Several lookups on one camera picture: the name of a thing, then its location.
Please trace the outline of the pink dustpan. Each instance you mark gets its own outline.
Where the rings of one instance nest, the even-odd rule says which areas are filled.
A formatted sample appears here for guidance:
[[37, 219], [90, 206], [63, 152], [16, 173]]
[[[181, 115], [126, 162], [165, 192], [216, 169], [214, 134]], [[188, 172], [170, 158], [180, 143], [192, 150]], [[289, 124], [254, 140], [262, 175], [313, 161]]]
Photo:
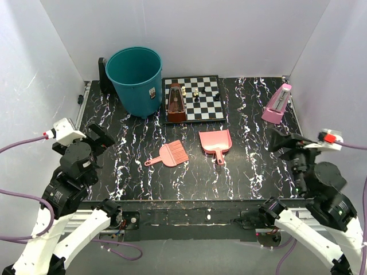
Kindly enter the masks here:
[[218, 165], [224, 165], [224, 153], [232, 147], [229, 130], [199, 132], [199, 137], [203, 150], [215, 155]]

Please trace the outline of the pink hand brush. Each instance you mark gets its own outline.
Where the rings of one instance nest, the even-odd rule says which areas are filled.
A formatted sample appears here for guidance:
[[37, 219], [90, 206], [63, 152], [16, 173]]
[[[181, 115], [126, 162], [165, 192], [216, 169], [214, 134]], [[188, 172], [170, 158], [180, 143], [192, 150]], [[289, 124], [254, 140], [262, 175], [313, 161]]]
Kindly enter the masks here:
[[186, 153], [181, 141], [175, 140], [171, 143], [164, 144], [159, 149], [159, 156], [146, 161], [145, 166], [151, 166], [162, 162], [167, 167], [175, 167], [181, 163], [187, 162], [188, 160], [188, 154]]

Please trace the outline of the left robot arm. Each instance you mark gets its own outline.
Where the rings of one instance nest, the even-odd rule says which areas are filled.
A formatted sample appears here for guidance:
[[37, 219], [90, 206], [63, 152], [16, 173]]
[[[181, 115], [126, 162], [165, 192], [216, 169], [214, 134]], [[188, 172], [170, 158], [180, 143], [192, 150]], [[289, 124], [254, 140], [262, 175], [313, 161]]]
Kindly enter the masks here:
[[55, 139], [52, 149], [61, 155], [42, 197], [2, 190], [1, 194], [38, 201], [36, 224], [29, 236], [1, 237], [6, 242], [25, 246], [19, 259], [3, 270], [3, 274], [65, 274], [76, 255], [106, 228], [116, 229], [122, 222], [122, 208], [105, 199], [93, 208], [92, 214], [69, 236], [61, 239], [68, 222], [74, 217], [88, 189], [98, 182], [97, 158], [114, 145], [107, 129], [92, 123], [88, 128], [94, 137], [83, 134], [68, 119], [56, 122], [42, 136], [13, 143], [6, 150], [36, 142]]

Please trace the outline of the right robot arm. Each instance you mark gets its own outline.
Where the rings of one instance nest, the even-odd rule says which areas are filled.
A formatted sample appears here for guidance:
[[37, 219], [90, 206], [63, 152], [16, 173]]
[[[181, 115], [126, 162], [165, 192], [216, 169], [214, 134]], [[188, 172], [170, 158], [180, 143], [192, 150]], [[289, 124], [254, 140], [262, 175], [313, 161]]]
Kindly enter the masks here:
[[359, 221], [351, 200], [341, 192], [347, 181], [339, 168], [330, 162], [315, 161], [324, 151], [366, 147], [346, 144], [339, 132], [330, 129], [322, 130], [317, 142], [275, 128], [269, 130], [269, 135], [268, 151], [286, 150], [280, 158], [291, 164], [297, 194], [334, 240], [320, 235], [275, 197], [261, 205], [260, 223], [287, 232], [317, 256], [331, 274], [366, 274], [366, 223]]

